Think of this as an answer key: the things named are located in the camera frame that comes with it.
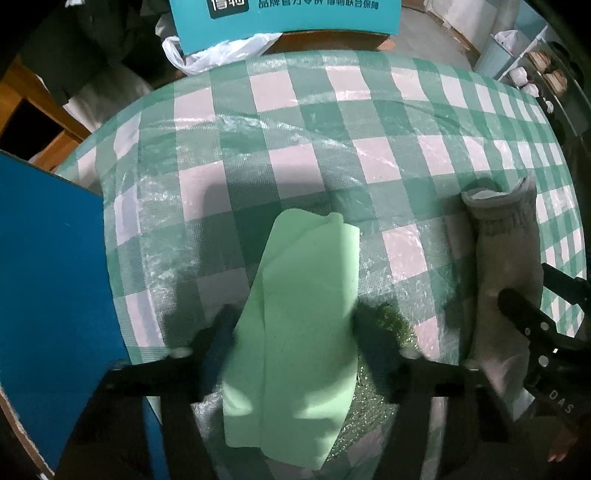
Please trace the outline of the person's hand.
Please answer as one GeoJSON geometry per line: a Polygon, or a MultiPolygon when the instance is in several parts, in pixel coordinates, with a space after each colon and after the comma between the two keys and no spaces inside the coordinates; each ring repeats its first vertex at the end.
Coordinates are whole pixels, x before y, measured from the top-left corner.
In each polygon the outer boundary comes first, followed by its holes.
{"type": "Polygon", "coordinates": [[[578,436],[573,431],[567,426],[561,426],[550,445],[547,461],[562,462],[577,441],[578,436]]]}

